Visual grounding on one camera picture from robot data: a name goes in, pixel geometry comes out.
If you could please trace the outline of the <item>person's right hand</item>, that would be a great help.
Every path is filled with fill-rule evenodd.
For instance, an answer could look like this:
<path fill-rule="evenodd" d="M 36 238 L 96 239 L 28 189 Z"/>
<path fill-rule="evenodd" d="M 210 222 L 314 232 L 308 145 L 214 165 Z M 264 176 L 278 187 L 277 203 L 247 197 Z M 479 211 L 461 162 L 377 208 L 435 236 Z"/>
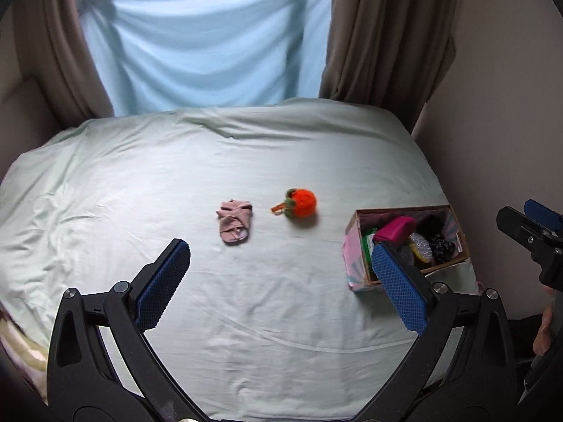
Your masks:
<path fill-rule="evenodd" d="M 543 356 L 551 347 L 551 322 L 553 318 L 553 305 L 555 304 L 555 291 L 547 286 L 544 287 L 544 290 L 551 296 L 552 300 L 541 315 L 540 327 L 532 344 L 533 353 L 537 356 Z"/>

